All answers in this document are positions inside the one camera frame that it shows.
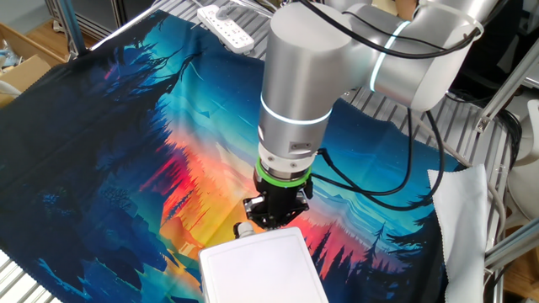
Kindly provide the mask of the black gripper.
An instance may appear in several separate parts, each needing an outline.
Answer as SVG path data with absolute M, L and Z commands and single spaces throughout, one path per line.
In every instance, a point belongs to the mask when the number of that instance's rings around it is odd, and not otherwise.
M 243 200 L 245 214 L 265 230 L 287 226 L 309 210 L 307 201 L 313 197 L 312 187 L 310 177 L 299 185 L 286 187 L 273 185 L 261 178 L 255 182 L 260 196 Z

